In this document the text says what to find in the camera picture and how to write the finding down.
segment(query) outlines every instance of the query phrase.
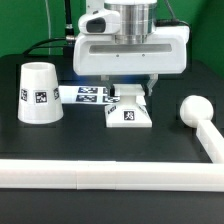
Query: upside-down cup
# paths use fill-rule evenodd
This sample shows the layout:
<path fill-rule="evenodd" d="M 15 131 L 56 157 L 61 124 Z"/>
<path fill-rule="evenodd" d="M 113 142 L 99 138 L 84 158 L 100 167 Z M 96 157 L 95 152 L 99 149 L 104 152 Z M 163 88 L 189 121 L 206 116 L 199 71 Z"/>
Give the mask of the upside-down cup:
<path fill-rule="evenodd" d="M 32 62 L 21 67 L 18 118 L 29 124 L 60 120 L 63 109 L 55 66 Z"/>

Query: green background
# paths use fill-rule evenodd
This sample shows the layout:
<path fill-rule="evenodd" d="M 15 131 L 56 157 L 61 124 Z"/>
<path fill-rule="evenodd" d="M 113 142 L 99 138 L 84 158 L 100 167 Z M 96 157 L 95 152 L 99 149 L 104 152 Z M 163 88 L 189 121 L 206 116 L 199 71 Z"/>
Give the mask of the green background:
<path fill-rule="evenodd" d="M 170 0 L 181 20 L 192 26 L 192 57 L 224 76 L 224 1 Z M 84 0 L 71 0 L 72 19 L 78 34 L 78 18 L 85 13 Z M 64 36 L 64 1 L 49 0 L 52 37 Z M 18 54 L 48 38 L 44 0 L 0 0 L 0 56 Z M 170 18 L 163 0 L 158 0 L 157 18 Z"/>

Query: black table surface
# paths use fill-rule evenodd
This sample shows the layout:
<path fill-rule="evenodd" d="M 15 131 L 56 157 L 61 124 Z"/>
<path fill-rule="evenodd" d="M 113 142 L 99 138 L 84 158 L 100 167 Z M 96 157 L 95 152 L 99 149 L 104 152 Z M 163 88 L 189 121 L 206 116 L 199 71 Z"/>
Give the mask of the black table surface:
<path fill-rule="evenodd" d="M 196 130 L 179 116 L 189 95 L 208 98 L 212 122 L 224 134 L 224 79 L 193 61 L 181 75 L 161 75 L 145 97 L 152 128 L 106 128 L 104 106 L 64 104 L 64 117 L 48 125 L 17 119 L 21 64 L 55 64 L 59 85 L 104 86 L 78 77 L 62 56 L 0 59 L 0 159 L 201 162 L 210 159 Z M 145 76 L 111 77 L 110 83 L 146 83 Z M 224 193 L 0 189 L 0 223 L 222 223 Z"/>

